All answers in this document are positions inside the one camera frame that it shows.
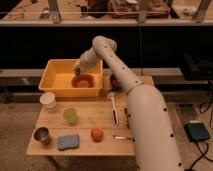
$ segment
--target yellow tub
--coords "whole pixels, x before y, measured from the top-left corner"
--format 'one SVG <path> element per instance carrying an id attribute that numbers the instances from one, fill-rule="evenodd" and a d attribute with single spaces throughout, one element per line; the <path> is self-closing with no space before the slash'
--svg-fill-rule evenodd
<path id="1" fill-rule="evenodd" d="M 103 63 L 102 60 L 83 74 L 93 77 L 93 87 L 76 88 L 72 85 L 75 77 L 73 66 L 77 59 L 49 60 L 42 75 L 39 90 L 53 92 L 56 97 L 94 97 L 98 96 L 102 88 Z"/>

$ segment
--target stainless steel cup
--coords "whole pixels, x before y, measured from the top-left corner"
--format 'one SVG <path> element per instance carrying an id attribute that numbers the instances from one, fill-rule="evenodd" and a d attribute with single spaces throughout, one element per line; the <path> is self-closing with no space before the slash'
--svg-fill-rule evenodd
<path id="1" fill-rule="evenodd" d="M 51 142 L 49 130 L 46 127 L 40 127 L 34 132 L 34 139 L 43 145 L 48 145 Z"/>

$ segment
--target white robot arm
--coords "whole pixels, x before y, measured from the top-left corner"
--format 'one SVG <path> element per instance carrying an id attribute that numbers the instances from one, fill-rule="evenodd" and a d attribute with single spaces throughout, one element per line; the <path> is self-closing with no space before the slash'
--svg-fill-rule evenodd
<path id="1" fill-rule="evenodd" d="M 165 100 L 155 87 L 144 84 L 115 54 L 116 42 L 103 36 L 81 55 L 79 66 L 88 68 L 102 58 L 127 94 L 128 119 L 137 169 L 183 171 Z"/>

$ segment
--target white cup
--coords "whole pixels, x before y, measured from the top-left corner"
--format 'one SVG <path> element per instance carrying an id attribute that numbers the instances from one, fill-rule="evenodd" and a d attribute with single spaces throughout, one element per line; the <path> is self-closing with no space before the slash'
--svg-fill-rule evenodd
<path id="1" fill-rule="evenodd" d="M 56 109 L 55 94 L 52 92 L 42 94 L 39 101 L 48 111 L 54 111 Z"/>

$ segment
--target gray floor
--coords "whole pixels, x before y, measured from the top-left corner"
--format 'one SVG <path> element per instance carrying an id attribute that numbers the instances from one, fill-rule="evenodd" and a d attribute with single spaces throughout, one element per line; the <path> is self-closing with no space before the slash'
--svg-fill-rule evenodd
<path id="1" fill-rule="evenodd" d="M 199 156 L 195 145 L 189 143 L 184 134 L 182 124 L 192 119 L 199 119 L 208 127 L 209 113 L 194 115 L 196 110 L 187 111 L 176 103 L 168 103 L 172 122 L 176 132 L 183 165 L 188 168 Z M 49 161 L 42 156 L 26 156 L 26 148 L 40 112 L 38 103 L 0 103 L 0 170 L 56 170 Z M 208 156 L 213 158 L 213 142 L 210 143 Z M 63 166 L 72 171 L 135 171 L 134 157 L 57 157 Z M 202 159 L 196 166 L 197 171 L 212 171 L 213 163 Z"/>

